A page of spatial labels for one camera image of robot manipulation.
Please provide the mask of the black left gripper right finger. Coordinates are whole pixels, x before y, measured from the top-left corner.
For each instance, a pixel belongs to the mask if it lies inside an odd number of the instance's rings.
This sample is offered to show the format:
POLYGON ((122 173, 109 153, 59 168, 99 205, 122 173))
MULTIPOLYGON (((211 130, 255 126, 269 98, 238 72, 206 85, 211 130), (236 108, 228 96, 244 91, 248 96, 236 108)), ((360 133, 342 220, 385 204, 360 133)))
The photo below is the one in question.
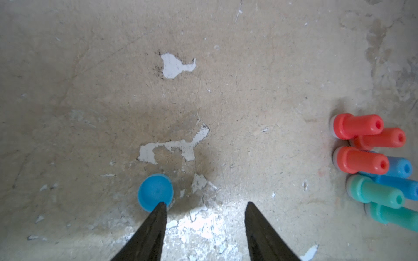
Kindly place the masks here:
POLYGON ((252 261, 299 261, 253 202, 247 204, 244 221, 252 261))

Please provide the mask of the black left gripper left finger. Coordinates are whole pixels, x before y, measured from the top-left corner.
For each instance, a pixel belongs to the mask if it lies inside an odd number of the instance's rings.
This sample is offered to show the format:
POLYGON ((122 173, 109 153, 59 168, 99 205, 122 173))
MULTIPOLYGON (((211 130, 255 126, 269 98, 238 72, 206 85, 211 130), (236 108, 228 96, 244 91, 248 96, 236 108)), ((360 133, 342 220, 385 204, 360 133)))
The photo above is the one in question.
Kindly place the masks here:
POLYGON ((160 202, 112 261, 159 261, 167 225, 167 205, 160 202))

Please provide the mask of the blue stamp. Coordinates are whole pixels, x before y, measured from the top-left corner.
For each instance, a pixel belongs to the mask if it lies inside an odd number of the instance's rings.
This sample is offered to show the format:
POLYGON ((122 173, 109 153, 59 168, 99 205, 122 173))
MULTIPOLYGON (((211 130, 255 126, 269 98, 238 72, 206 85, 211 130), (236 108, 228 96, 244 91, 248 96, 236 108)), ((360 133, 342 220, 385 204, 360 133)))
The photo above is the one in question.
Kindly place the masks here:
POLYGON ((418 182, 415 180, 386 175, 366 174, 363 172, 359 174, 370 177, 375 183, 399 189, 403 192, 406 199, 418 200, 418 182))
POLYGON ((398 178, 409 178, 413 172, 413 166, 411 162, 405 158, 400 157, 388 157, 389 170, 386 173, 387 176, 398 178))

